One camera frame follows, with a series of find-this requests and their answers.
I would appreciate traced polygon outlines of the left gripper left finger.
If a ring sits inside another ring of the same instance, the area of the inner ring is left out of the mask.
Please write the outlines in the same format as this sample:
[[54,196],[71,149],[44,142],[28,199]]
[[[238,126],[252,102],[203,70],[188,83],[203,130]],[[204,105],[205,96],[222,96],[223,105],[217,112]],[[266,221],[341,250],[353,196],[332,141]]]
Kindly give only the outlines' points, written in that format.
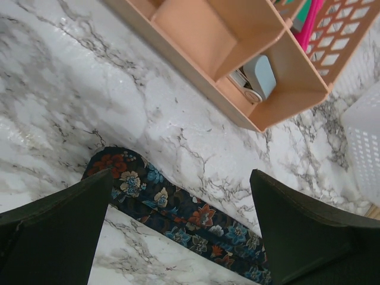
[[87,284],[112,188],[102,170],[1,213],[1,284]]

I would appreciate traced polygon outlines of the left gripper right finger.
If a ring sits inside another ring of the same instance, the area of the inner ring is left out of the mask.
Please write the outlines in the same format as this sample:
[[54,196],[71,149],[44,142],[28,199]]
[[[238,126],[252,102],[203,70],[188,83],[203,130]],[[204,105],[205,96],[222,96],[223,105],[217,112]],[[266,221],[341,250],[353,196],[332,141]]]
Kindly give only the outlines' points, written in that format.
[[254,169],[252,197],[274,284],[379,284],[379,220]]

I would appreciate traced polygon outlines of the navy floral tie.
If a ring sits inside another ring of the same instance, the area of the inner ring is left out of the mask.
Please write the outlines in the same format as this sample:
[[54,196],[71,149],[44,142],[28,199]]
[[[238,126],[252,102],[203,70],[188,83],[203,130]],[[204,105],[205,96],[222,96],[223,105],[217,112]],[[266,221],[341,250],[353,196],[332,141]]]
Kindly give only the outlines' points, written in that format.
[[272,284],[261,237],[207,202],[168,181],[140,154],[105,147],[83,178],[110,170],[110,204],[203,258],[258,284]]

